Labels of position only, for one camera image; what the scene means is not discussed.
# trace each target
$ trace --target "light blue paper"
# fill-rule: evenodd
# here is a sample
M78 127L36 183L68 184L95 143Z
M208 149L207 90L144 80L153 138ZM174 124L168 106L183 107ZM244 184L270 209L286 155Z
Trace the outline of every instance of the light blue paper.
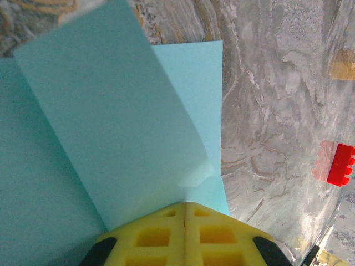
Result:
M214 170L187 193L186 201L229 215L220 177L223 42L157 45L153 51L194 122Z
M14 59L0 128L0 264L78 265L105 226Z
M185 201L216 175L125 1L15 56L108 229Z
M218 173L221 42L160 45L153 50ZM2 263L76 265L104 227L13 59L0 61L0 77ZM217 174L189 190L186 200L228 212Z

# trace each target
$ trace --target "black rubber pad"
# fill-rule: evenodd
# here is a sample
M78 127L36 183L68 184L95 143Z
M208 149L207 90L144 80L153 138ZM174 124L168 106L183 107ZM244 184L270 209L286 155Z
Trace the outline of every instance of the black rubber pad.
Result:
M320 247L317 245L314 245L301 265L302 266L310 266L312 261L315 259L316 255L318 254L318 251L320 251Z
M267 266L292 266L275 242L264 237L255 237L253 241Z
M104 266L116 242L116 238L109 237L94 244L79 266Z

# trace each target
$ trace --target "lego stud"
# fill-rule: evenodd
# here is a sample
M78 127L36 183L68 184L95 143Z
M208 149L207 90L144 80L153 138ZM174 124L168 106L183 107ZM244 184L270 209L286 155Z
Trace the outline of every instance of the lego stud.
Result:
M349 178L347 178L347 177L344 177L344 179L343 179L343 186L346 186L346 185L348 185L349 184L349 181L350 181L350 179Z
M348 168L346 168L346 170L345 170L345 175L346 175L346 176L349 176L349 175L351 175L352 172L353 172L353 170L348 167Z

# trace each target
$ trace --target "red block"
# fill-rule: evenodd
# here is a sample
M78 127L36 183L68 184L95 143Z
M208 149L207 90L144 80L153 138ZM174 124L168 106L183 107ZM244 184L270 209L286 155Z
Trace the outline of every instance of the red block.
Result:
M338 144L332 167L329 171L328 183L338 187L349 184L348 176L353 171L350 167L355 164L355 159L351 157L352 155L355 155L353 146Z

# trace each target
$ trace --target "gray marble countertop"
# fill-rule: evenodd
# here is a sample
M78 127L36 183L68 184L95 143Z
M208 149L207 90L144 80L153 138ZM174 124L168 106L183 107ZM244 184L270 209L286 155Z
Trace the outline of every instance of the gray marble countertop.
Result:
M0 0L1 54L102 1L37 2ZM221 153L230 214L274 236L299 265L341 193L312 176L320 142L355 145L353 82L329 77L336 53L355 49L347 29L354 0L130 4L152 44L224 41Z

